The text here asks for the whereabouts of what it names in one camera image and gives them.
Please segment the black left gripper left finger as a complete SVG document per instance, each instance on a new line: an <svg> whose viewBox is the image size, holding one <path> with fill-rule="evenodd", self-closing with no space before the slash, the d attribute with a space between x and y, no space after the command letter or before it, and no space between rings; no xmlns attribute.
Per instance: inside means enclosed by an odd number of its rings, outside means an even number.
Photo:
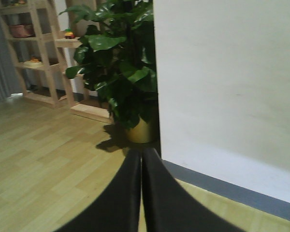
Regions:
<svg viewBox="0 0 290 232"><path fill-rule="evenodd" d="M98 198L58 232L136 232L141 200L141 154L130 150Z"/></svg>

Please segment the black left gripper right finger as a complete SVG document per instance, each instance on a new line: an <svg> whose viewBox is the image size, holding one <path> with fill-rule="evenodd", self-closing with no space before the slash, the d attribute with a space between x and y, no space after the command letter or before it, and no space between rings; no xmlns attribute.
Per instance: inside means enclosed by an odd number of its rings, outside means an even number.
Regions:
<svg viewBox="0 0 290 232"><path fill-rule="evenodd" d="M142 155L142 195L149 232L241 231L188 194L153 148L145 149Z"/></svg>

